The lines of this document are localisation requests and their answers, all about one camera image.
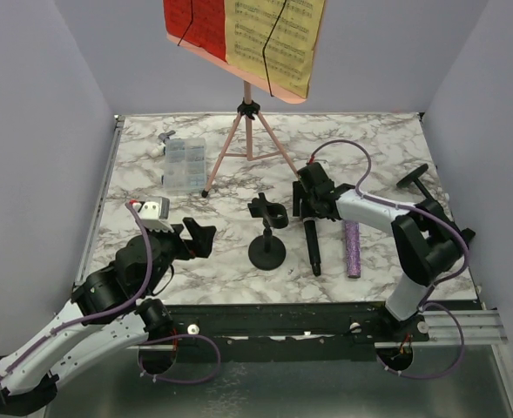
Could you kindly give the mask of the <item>black microphone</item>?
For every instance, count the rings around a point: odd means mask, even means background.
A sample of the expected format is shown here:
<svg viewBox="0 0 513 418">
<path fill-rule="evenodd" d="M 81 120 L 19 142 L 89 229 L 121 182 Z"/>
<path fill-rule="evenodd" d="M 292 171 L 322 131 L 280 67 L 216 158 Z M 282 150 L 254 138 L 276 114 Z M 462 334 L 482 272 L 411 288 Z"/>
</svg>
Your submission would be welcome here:
<svg viewBox="0 0 513 418">
<path fill-rule="evenodd" d="M 321 254 L 315 219 L 312 217 L 304 217 L 302 222 L 306 235 L 309 263 L 313 275 L 319 277 L 321 275 Z"/>
</svg>

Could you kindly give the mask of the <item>yellow sheet music page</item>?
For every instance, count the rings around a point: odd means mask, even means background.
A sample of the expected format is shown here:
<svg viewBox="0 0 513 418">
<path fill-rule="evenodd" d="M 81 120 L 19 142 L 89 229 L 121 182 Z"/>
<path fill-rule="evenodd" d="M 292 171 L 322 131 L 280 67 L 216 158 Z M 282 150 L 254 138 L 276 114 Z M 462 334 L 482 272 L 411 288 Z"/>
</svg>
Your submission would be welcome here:
<svg viewBox="0 0 513 418">
<path fill-rule="evenodd" d="M 324 1 L 225 1 L 226 62 L 270 95 L 307 100 Z"/>
</svg>

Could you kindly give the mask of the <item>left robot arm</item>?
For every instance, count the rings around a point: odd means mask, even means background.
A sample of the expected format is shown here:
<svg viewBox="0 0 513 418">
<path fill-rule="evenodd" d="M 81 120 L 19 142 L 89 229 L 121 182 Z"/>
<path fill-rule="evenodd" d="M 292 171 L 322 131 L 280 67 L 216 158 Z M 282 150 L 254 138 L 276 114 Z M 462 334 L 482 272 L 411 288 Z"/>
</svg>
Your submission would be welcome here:
<svg viewBox="0 0 513 418">
<path fill-rule="evenodd" d="M 12 354 L 0 356 L 0 415 L 25 417 L 51 403 L 59 388 L 108 354 L 180 338 L 154 290 L 176 260 L 206 259 L 216 229 L 185 218 L 151 226 L 76 287 L 55 317 Z"/>
</svg>

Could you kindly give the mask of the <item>red sheet music page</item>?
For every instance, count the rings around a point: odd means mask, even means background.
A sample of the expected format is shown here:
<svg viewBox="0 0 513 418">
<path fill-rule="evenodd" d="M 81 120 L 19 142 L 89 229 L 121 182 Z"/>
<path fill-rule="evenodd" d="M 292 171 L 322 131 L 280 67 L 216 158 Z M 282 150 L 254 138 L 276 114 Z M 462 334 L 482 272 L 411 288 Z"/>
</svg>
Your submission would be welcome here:
<svg viewBox="0 0 513 418">
<path fill-rule="evenodd" d="M 225 5 L 220 0 L 165 0 L 165 28 L 169 35 L 226 60 Z"/>
</svg>

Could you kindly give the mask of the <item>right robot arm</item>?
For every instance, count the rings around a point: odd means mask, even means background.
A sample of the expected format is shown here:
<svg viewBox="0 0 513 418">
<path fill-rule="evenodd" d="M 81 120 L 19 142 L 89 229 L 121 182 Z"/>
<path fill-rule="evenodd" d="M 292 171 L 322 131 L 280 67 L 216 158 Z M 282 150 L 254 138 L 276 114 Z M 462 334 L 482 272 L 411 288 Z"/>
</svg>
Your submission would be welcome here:
<svg viewBox="0 0 513 418">
<path fill-rule="evenodd" d="M 311 215 L 332 221 L 353 221 L 391 236 L 395 241 L 402 277 L 388 296 L 378 322 L 380 335 L 399 340 L 438 277 L 469 249 L 476 233 L 459 228 L 434 199 L 418 204 L 381 200 L 357 192 L 354 185 L 335 185 L 321 164 L 299 169 L 294 199 L 310 205 Z"/>
</svg>

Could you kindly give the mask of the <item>pink music stand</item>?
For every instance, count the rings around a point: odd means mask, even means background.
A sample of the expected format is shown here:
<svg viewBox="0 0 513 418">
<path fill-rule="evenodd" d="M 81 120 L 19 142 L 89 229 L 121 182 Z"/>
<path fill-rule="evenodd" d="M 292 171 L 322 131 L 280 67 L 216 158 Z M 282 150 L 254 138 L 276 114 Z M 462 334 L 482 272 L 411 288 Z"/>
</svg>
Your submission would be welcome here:
<svg viewBox="0 0 513 418">
<path fill-rule="evenodd" d="M 213 170 L 201 191 L 207 196 L 240 124 L 246 130 L 242 158 L 253 154 L 253 121 L 273 141 L 276 155 L 294 162 L 252 95 L 258 87 L 270 97 L 298 105 L 307 100 L 326 4 L 323 1 L 164 1 L 166 35 L 179 48 L 243 81 L 243 98 Z"/>
</svg>

